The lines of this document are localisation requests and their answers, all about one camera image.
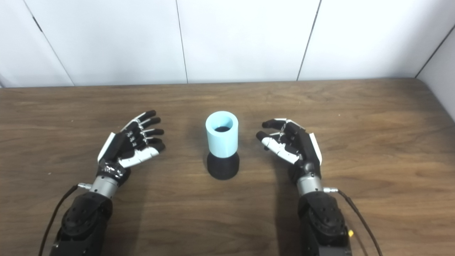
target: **table surface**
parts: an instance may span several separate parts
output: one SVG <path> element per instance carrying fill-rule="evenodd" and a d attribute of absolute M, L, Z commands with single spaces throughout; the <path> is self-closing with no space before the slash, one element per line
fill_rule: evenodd
<path fill-rule="evenodd" d="M 0 255 L 36 255 L 61 196 L 94 180 L 109 132 L 149 109 L 167 149 L 117 191 L 103 255 L 297 255 L 297 189 L 255 138 L 283 117 L 316 134 L 323 184 L 354 200 L 384 255 L 455 251 L 454 123 L 419 80 L 376 79 L 1 89 Z M 228 181 L 204 163 L 205 119 L 218 110 L 239 120 L 240 171 Z M 354 256 L 376 255 L 336 197 Z"/>

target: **panel seam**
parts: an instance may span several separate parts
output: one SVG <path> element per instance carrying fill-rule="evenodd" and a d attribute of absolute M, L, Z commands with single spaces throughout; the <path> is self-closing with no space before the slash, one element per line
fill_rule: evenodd
<path fill-rule="evenodd" d="M 25 4 L 25 6 L 27 7 L 27 10 L 30 12 L 30 15 L 32 16 L 32 18 L 35 20 L 35 22 L 38 24 L 38 22 L 36 21 L 36 18 L 35 16 L 33 16 L 33 13 L 31 12 L 30 8 L 28 7 L 27 3 L 25 0 L 22 0 Z M 47 39 L 46 37 L 46 34 L 44 33 L 44 31 L 41 29 L 41 27 L 39 26 L 40 30 L 41 30 L 41 33 L 43 33 L 43 36 L 44 38 L 46 39 L 47 41 L 47 44 L 49 45 L 49 47 L 51 48 L 52 52 L 54 53 L 55 57 L 57 58 L 58 62 L 60 63 L 61 67 L 63 68 L 63 70 L 65 71 L 66 75 L 68 76 L 68 79 L 71 81 L 71 83 L 73 84 L 73 86 L 76 86 L 76 84 L 73 82 L 73 79 L 71 78 L 70 74 L 68 73 L 68 71 L 66 70 L 65 66 L 63 65 L 63 63 L 61 62 L 60 58 L 58 57 L 56 51 L 54 50 L 54 47 L 52 47 L 52 44 L 51 42 L 49 42 L 49 39 Z"/>
<path fill-rule="evenodd" d="M 308 36 L 307 45 L 306 45 L 306 47 L 305 47 L 305 52 L 303 53 L 302 63 L 300 63 L 300 69 L 298 70 L 298 74 L 297 74 L 297 79 L 296 79 L 296 81 L 298 81 L 298 77 L 300 76 L 300 72 L 302 71 L 303 61 L 305 60 L 305 57 L 306 57 L 306 55 L 307 55 L 308 46 L 309 46 L 309 44 L 310 44 L 311 35 L 313 34 L 314 24 L 316 24 L 316 19 L 318 18 L 318 13 L 319 13 L 319 8 L 321 7 L 321 3 L 322 3 L 322 0 L 319 0 L 318 8 L 317 8 L 317 10 L 316 10 L 316 14 L 314 15 L 313 25 L 311 26 L 310 35 Z"/>
<path fill-rule="evenodd" d="M 187 83 L 188 83 L 188 72 L 187 72 L 187 62 L 185 60 L 185 49 L 183 47 L 183 37 L 182 37 L 182 26 L 180 26 L 180 14 L 178 12 L 178 3 L 177 0 L 175 0 L 175 6 L 177 8 L 177 19 L 178 19 L 178 29 L 180 31 L 180 42 L 182 43 L 182 53 L 183 53 L 183 64 L 185 65 L 185 77 L 187 78 Z"/>
<path fill-rule="evenodd" d="M 438 47 L 436 47 L 436 50 L 431 54 L 431 56 L 428 58 L 428 60 L 425 62 L 425 64 L 422 66 L 422 68 L 419 70 L 419 72 L 417 72 L 417 75 L 415 75 L 414 78 L 417 78 L 420 73 L 422 72 L 422 70 L 426 67 L 426 65 L 428 64 L 428 62 L 430 62 L 430 60 L 433 58 L 433 56 L 435 55 L 435 53 L 439 50 L 439 48 L 441 47 L 441 45 L 445 42 L 445 40 L 450 36 L 450 34 L 452 33 L 452 31 L 454 30 L 455 28 L 455 24 L 453 25 L 453 27 L 449 30 L 449 33 L 447 33 L 447 35 L 445 35 L 444 39 L 441 41 L 441 43 L 438 45 Z"/>

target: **black base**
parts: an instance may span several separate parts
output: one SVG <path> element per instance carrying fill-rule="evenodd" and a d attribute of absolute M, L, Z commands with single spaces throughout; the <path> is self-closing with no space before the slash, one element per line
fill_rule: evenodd
<path fill-rule="evenodd" d="M 240 166 L 237 152 L 228 158 L 218 158 L 212 153 L 207 156 L 208 173 L 216 179 L 227 180 L 234 177 Z"/>

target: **robotic hand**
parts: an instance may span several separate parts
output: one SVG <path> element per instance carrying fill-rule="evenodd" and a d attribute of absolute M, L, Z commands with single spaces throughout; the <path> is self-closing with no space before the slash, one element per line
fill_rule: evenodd
<path fill-rule="evenodd" d="M 77 196 L 63 215 L 51 256 L 101 254 L 107 221 L 112 215 L 111 198 L 117 188 L 128 180 L 131 166 L 157 156 L 165 148 L 162 140 L 153 137 L 164 131 L 146 129 L 160 122 L 155 115 L 154 110 L 147 111 L 132 119 L 119 133 L 109 135 L 98 155 L 95 182 L 78 184 L 89 192 Z"/>
<path fill-rule="evenodd" d="M 132 119 L 119 133 L 111 133 L 98 155 L 102 160 L 119 163 L 123 168 L 139 164 L 159 155 L 165 148 L 162 140 L 152 137 L 163 135 L 162 129 L 144 130 L 159 123 L 155 110 L 147 111 Z"/>
<path fill-rule="evenodd" d="M 297 184 L 300 195 L 298 216 L 303 256 L 351 256 L 349 235 L 337 201 L 328 192 L 336 189 L 321 185 L 321 152 L 313 133 L 292 120 L 280 118 L 262 123 L 263 128 L 280 132 L 259 131 L 256 137 L 282 159 L 289 162 L 289 177 Z"/>

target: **black fingertip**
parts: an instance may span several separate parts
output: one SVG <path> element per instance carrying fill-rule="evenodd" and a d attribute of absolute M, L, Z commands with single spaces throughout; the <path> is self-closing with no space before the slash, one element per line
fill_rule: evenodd
<path fill-rule="evenodd" d="M 270 128 L 270 121 L 265 121 L 262 123 L 262 128 Z"/>
<path fill-rule="evenodd" d="M 157 112 L 155 110 L 149 110 L 149 111 L 145 112 L 142 117 L 144 118 L 144 120 L 146 120 L 146 119 L 154 117 L 156 115 L 157 115 Z"/>
<path fill-rule="evenodd" d="M 144 148 L 147 147 L 147 143 L 145 143 L 145 141 L 141 141 L 140 143 L 137 144 L 137 146 L 135 146 L 134 148 L 136 148 L 137 150 L 141 151 L 143 150 Z"/>
<path fill-rule="evenodd" d="M 151 119 L 148 119 L 144 122 L 141 123 L 141 126 L 142 128 L 147 128 L 148 126 L 152 125 L 152 124 L 156 124 L 156 123 L 159 123 L 161 122 L 161 118 L 151 118 Z"/>
<path fill-rule="evenodd" d="M 152 130 L 147 130 L 144 131 L 146 137 L 151 137 L 154 135 L 163 135 L 164 130 L 163 129 L 152 129 Z"/>
<path fill-rule="evenodd" d="M 163 143 L 163 140 L 160 138 L 148 138 L 147 142 L 149 144 L 160 144 L 160 143 Z"/>
<path fill-rule="evenodd" d="M 156 149 L 158 152 L 161 152 L 166 148 L 166 146 L 163 143 L 153 144 L 152 147 Z"/>
<path fill-rule="evenodd" d="M 256 134 L 256 138 L 258 138 L 259 141 L 262 141 L 264 138 L 267 138 L 267 137 L 269 137 L 269 135 L 263 131 L 259 131 Z"/>

